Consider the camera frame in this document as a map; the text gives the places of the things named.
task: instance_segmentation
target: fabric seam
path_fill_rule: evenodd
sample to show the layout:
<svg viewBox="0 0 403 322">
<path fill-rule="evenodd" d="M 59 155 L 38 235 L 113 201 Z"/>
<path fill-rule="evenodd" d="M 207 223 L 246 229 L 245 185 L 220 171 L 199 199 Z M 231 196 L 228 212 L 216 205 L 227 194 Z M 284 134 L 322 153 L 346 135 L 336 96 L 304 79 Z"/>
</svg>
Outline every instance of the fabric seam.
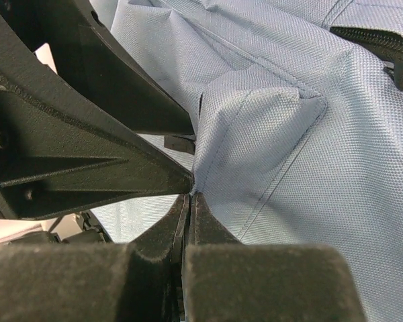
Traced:
<svg viewBox="0 0 403 322">
<path fill-rule="evenodd" d="M 300 87 L 300 89 L 303 89 L 305 91 L 312 91 L 315 96 L 322 96 L 322 93 L 320 93 L 319 91 L 317 91 L 316 89 L 312 88 L 309 84 L 307 84 L 306 82 L 300 80 L 298 77 L 294 76 L 290 71 L 288 71 L 287 69 L 285 69 L 284 67 L 272 62 L 271 60 L 265 58 L 265 57 L 256 57 L 253 56 L 251 53 L 247 52 L 246 50 L 243 50 L 242 48 L 238 47 L 237 45 L 229 42 L 228 40 L 220 37 L 219 35 L 217 35 L 216 33 L 212 32 L 211 30 L 209 30 L 208 28 L 205 28 L 204 26 L 200 25 L 198 22 L 196 21 L 192 21 L 191 19 L 189 19 L 188 17 L 186 17 L 182 12 L 180 12 L 178 9 L 174 8 L 172 5 L 169 5 L 167 2 L 165 2 L 165 0 L 158 0 L 159 2 L 161 2 L 165 7 L 168 7 L 169 9 L 172 9 L 174 12 L 178 13 L 179 16 L 182 17 L 182 19 L 184 19 L 188 24 L 192 25 L 193 28 L 198 28 L 199 30 L 201 30 L 202 32 L 204 32 L 207 36 L 211 37 L 211 39 L 213 39 L 214 41 L 216 41 L 217 43 L 225 46 L 226 48 L 228 48 L 229 50 L 233 51 L 235 54 L 238 54 L 239 56 L 242 56 L 243 58 L 246 58 L 247 60 L 250 60 L 251 62 L 253 62 L 254 64 L 258 64 L 259 66 L 269 70 L 270 72 L 272 72 L 275 76 L 278 76 L 280 79 L 282 79 L 283 81 L 286 81 L 287 83 L 293 85 L 293 86 L 298 86 Z M 261 64 L 258 60 L 263 59 L 266 62 L 268 62 L 269 64 L 271 64 L 272 66 L 265 66 L 264 64 Z M 280 72 L 284 73 L 286 76 L 288 76 L 288 78 L 292 78 L 293 80 L 289 80 L 284 78 L 284 76 L 279 76 L 278 75 L 278 71 L 274 70 L 272 67 L 277 68 L 280 70 Z"/>
<path fill-rule="evenodd" d="M 324 20 L 321 23 L 321 27 L 329 30 L 336 18 L 342 14 L 342 12 L 352 3 L 354 0 L 339 0 L 327 13 Z"/>
<path fill-rule="evenodd" d="M 221 146 L 222 146 L 222 144 L 224 143 L 224 140 L 225 140 L 226 137 L 227 137 L 228 131 L 230 130 L 230 128 L 231 128 L 231 126 L 233 125 L 233 123 L 236 121 L 237 117 L 239 116 L 240 112 L 242 111 L 242 108 L 243 108 L 244 105 L 246 104 L 249 95 L 252 94 L 252 92 L 253 92 L 253 90 L 251 89 L 251 90 L 244 96 L 244 98 L 243 98 L 243 100 L 242 100 L 242 103 L 240 104 L 240 107 L 238 108 L 238 111 L 237 111 L 236 114 L 234 115 L 233 119 L 230 121 L 230 124 L 228 124 L 227 130 L 224 132 L 224 135 L 222 136 L 221 142 L 220 142 L 220 144 L 218 145 L 218 149 L 216 150 L 215 155 L 214 155 L 214 157 L 212 158 L 212 161 L 210 162 L 208 171 L 206 172 L 206 176 L 205 176 L 205 179 L 204 179 L 204 182 L 203 182 L 203 186 L 201 187 L 200 191 L 203 191 L 203 190 L 204 190 L 204 187 L 206 186 L 206 181 L 208 181 L 208 177 L 209 177 L 210 170 L 212 169 L 212 165 L 214 164 L 215 159 L 216 159 L 216 156 L 218 155 L 218 152 L 220 151 Z"/>
<path fill-rule="evenodd" d="M 388 8 L 388 9 L 400 9 L 403 10 L 403 7 L 394 7 L 393 5 L 369 5 L 367 3 L 359 3 L 359 2 L 354 2 L 356 5 L 361 5 L 364 7 L 380 7 L 380 8 Z"/>
<path fill-rule="evenodd" d="M 342 68 L 341 68 L 341 76 L 339 77 L 338 81 L 336 82 L 336 84 L 334 85 L 335 88 L 338 87 L 338 85 L 341 83 L 342 78 L 345 74 L 345 65 L 343 64 L 343 62 L 348 59 L 350 57 L 350 55 L 353 53 L 355 47 L 352 47 L 352 49 L 343 57 L 343 59 L 341 60 L 341 64 L 342 64 Z M 278 172 L 278 175 L 282 172 L 282 176 L 277 180 L 277 176 L 272 180 L 271 184 L 268 185 L 268 187 L 265 189 L 264 193 L 261 194 L 260 199 L 257 201 L 257 204 L 253 207 L 253 210 L 251 212 L 251 214 L 249 215 L 248 219 L 245 221 L 245 224 L 243 225 L 242 229 L 239 231 L 238 234 L 236 234 L 236 237 L 241 240 L 247 233 L 247 231 L 249 230 L 249 228 L 251 227 L 251 225 L 254 223 L 255 219 L 258 217 L 258 215 L 260 214 L 260 212 L 264 209 L 264 206 L 266 205 L 267 201 L 271 198 L 271 196 L 273 195 L 273 193 L 275 192 L 277 186 L 279 185 L 279 183 L 282 181 L 283 177 L 286 175 L 286 173 L 288 172 L 288 170 L 291 168 L 292 164 L 296 161 L 297 157 L 300 155 L 300 152 L 303 150 L 303 147 L 306 145 L 306 142 L 310 139 L 310 137 L 313 134 L 314 129 L 316 128 L 316 126 L 318 125 L 319 121 L 322 119 L 322 117 L 325 114 L 325 111 L 327 109 L 327 103 L 325 101 L 325 97 L 324 98 L 324 113 L 320 114 L 318 116 L 318 120 L 316 120 L 306 131 L 305 133 L 300 137 L 299 141 L 297 142 L 297 144 L 295 145 L 294 149 L 291 150 L 291 152 L 288 154 L 288 156 L 285 157 L 285 162 L 283 163 L 281 169 Z M 304 137 L 304 135 L 306 133 L 308 133 L 311 129 L 313 129 L 310 132 L 310 135 L 306 138 L 306 141 L 302 147 L 302 149 L 299 151 L 299 153 L 294 157 L 294 159 L 288 164 L 288 167 L 285 171 L 283 171 L 283 167 L 287 164 L 287 160 L 289 159 L 289 157 L 291 156 L 292 152 L 295 150 L 296 146 L 298 145 L 298 143 L 300 142 L 300 140 Z M 260 201 L 263 199 L 263 197 L 266 195 L 267 191 L 271 191 L 270 195 L 268 198 L 265 199 L 265 202 L 261 205 L 261 207 L 259 208 L 259 210 L 257 212 L 255 212 L 255 209 L 257 208 L 257 206 L 259 205 Z"/>
</svg>

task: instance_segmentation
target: black plastic bracket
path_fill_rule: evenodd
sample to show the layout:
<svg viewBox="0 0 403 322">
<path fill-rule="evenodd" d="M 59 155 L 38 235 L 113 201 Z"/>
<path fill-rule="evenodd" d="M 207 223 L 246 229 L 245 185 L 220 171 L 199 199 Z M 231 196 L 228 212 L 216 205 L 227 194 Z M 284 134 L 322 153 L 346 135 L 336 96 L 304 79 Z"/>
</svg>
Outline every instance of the black plastic bracket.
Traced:
<svg viewBox="0 0 403 322">
<path fill-rule="evenodd" d="M 106 113 L 138 133 L 193 134 L 188 113 L 121 47 L 89 0 L 8 2 L 0 0 L 0 13 L 14 32 L 31 50 L 47 42 L 58 74 Z"/>
<path fill-rule="evenodd" d="M 0 16 L 0 218 L 45 219 L 191 187 L 189 171 L 40 64 Z"/>
</svg>

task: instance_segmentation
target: screw hole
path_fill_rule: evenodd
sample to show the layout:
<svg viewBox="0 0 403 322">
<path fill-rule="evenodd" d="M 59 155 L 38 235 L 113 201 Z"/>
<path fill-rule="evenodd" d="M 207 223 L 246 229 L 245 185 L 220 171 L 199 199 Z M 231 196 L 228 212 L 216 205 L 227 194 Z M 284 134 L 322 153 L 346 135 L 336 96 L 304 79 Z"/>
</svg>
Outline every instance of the screw hole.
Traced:
<svg viewBox="0 0 403 322">
<path fill-rule="evenodd" d="M 100 21 L 99 15 L 97 14 L 97 12 L 95 12 L 95 11 L 93 10 L 93 11 L 91 11 L 91 15 L 93 16 L 93 19 L 95 20 L 95 22 L 97 22 L 97 24 L 98 24 L 100 27 L 104 27 L 104 26 L 105 26 L 105 25 L 103 25 L 102 22 Z"/>
<path fill-rule="evenodd" d="M 0 150 L 4 150 L 9 146 L 9 136 L 5 132 L 0 132 Z"/>
</svg>

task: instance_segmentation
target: zipper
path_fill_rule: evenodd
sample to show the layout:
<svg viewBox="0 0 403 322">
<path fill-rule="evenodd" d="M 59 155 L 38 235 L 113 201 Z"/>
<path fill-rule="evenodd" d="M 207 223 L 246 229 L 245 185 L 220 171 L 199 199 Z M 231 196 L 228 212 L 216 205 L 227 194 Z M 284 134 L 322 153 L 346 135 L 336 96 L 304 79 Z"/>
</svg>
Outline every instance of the zipper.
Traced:
<svg viewBox="0 0 403 322">
<path fill-rule="evenodd" d="M 381 60 L 394 63 L 394 69 L 385 71 L 394 79 L 394 83 L 403 91 L 403 37 L 385 30 L 332 27 L 332 33 L 368 49 Z"/>
</svg>

